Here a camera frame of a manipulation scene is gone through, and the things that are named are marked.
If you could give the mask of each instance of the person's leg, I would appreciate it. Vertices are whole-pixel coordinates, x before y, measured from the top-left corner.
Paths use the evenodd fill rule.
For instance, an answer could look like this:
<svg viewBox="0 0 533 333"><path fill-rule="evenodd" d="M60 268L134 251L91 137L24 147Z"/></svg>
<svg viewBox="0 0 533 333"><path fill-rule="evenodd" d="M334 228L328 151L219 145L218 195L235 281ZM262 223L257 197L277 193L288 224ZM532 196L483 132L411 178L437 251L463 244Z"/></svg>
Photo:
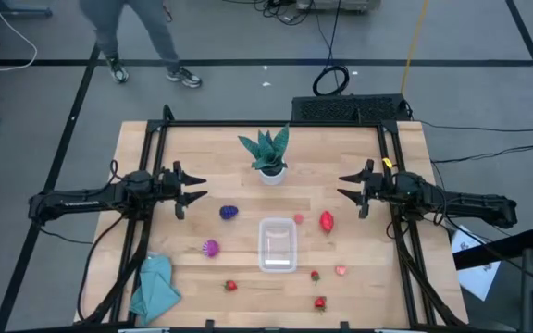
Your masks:
<svg viewBox="0 0 533 333"><path fill-rule="evenodd" d="M105 55L115 82L123 83L129 73L118 58L118 19L125 0L80 0L83 15L94 25L96 44Z"/></svg>
<svg viewBox="0 0 533 333"><path fill-rule="evenodd" d="M163 0L127 0L127 2L149 32L149 38L155 50L166 62L167 78L171 81L181 81L182 84L191 88L201 86L201 79L180 65L172 36L167 29Z"/></svg>

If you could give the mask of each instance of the wooden table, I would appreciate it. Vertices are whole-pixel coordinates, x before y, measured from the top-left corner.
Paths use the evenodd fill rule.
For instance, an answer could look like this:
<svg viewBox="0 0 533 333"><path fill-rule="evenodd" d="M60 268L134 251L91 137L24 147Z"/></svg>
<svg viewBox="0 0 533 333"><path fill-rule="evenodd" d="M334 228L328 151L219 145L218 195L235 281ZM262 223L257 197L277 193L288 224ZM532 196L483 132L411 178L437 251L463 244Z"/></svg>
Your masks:
<svg viewBox="0 0 533 333"><path fill-rule="evenodd" d="M115 159L119 173L136 170L144 137L144 122L122 125ZM406 169L433 182L433 173L420 123L399 123ZM261 129L277 132L279 129ZM163 165L180 160L190 175L207 179L188 191L208 190L186 212L174 216L172 202L155 209L149 251L168 256L173 263L174 286L182 300L152 323L164 327L203 327L214 319L216 327L408 327L396 247L385 233L390 223L387 203L371 201L367 219L357 217L357 207L337 193L337 188L360 191L356 184L338 180L358 172L372 158L381 171L377 133L363 128L291 128L285 155L290 166L280 186L261 184L253 161L238 135L256 137L256 128L169 128ZM387 142L391 148L390 136ZM219 218L222 205L240 208L228 222ZM319 228L324 210L335 217L327 236ZM298 268L291 274L266 274L258 268L258 223L264 217L304 215L298 226ZM118 217L102 213L96 237ZM82 299L89 314L115 282L127 223L101 240L96 249ZM461 319L467 320L450 243L442 228L418 223L428 278L441 298ZM205 258L203 243L215 239L221 253ZM347 274L335 274L346 265ZM322 279L315 285L310 272ZM238 283L235 292L223 284ZM414 282L419 322L425 322L420 292ZM127 317L131 283L125 289L121 318ZM314 310L317 296L328 298L324 314Z"/></svg>

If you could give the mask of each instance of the green towel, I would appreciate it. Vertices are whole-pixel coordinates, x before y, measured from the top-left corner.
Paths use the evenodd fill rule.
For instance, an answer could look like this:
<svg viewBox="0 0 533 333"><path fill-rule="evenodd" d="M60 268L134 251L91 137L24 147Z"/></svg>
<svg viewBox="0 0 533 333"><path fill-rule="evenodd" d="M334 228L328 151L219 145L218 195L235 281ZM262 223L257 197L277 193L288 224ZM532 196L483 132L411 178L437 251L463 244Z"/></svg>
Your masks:
<svg viewBox="0 0 533 333"><path fill-rule="evenodd" d="M129 310L139 315L142 326L180 301L180 293L170 285L172 265L164 255L145 259L141 266L141 286L130 299Z"/></svg>

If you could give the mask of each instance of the gray pants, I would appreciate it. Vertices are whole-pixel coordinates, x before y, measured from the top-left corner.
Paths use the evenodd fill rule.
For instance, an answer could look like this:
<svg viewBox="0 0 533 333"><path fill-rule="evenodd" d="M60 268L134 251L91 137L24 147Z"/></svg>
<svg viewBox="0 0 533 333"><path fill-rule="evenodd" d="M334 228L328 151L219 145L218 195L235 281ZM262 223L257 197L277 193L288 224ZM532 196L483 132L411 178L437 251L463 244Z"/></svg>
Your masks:
<svg viewBox="0 0 533 333"><path fill-rule="evenodd" d="M118 19L125 4L139 16L167 69L178 70L179 57L167 30L163 0L80 0L81 11L95 27L96 42L102 53L106 57L118 56Z"/></svg>

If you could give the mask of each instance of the clear plastic container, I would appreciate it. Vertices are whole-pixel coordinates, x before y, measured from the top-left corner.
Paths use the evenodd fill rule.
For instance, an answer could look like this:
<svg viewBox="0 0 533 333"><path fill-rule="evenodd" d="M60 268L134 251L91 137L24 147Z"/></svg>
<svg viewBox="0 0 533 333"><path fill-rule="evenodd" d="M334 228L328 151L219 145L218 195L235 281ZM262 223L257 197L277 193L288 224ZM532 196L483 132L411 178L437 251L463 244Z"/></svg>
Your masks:
<svg viewBox="0 0 533 333"><path fill-rule="evenodd" d="M267 217L258 227L258 266L265 273L297 268L297 230L290 218Z"/></svg>

